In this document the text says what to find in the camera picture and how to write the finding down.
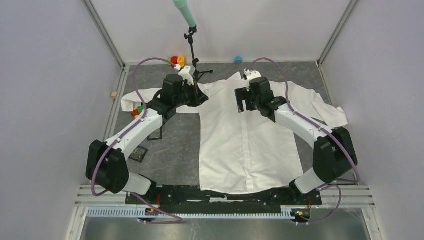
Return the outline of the white button shirt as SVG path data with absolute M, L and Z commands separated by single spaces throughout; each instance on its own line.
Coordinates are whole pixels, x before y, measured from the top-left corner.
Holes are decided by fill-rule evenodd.
M 209 100 L 198 107 L 182 106 L 179 114 L 200 117 L 199 185 L 202 191 L 230 195 L 258 193 L 288 186 L 303 171 L 294 133 L 259 111 L 239 113 L 235 89 L 247 82 L 240 73 L 200 84 Z M 331 128 L 348 124 L 340 107 L 326 104 L 314 90 L 293 82 L 271 82 L 276 96 L 288 96 L 303 115 Z

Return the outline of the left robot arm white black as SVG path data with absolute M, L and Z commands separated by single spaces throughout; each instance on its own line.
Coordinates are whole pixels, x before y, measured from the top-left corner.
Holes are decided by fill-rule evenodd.
M 145 204 L 153 203 L 157 190 L 148 178 L 129 172 L 127 161 L 133 151 L 176 113 L 178 108 L 198 107 L 208 100 L 190 73 L 169 74 L 143 112 L 118 134 L 106 141 L 95 140 L 89 146 L 86 177 L 91 181 L 93 195 L 100 196 L 95 187 L 105 192 L 136 193 Z

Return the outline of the black frame display box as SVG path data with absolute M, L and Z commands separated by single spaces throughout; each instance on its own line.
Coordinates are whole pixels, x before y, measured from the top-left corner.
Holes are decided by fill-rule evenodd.
M 158 141 L 163 139 L 163 127 L 153 131 L 148 137 L 147 141 Z

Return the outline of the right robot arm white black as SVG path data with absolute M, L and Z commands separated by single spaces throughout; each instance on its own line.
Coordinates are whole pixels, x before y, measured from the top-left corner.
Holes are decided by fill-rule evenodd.
M 266 77 L 244 74 L 243 79 L 246 86 L 234 91 L 238 111 L 259 111 L 298 135 L 313 150 L 312 168 L 289 184 L 288 196 L 293 203 L 302 204 L 311 191 L 329 185 L 350 170 L 358 171 L 358 159 L 346 128 L 331 128 L 303 115 L 288 97 L 274 95 Z

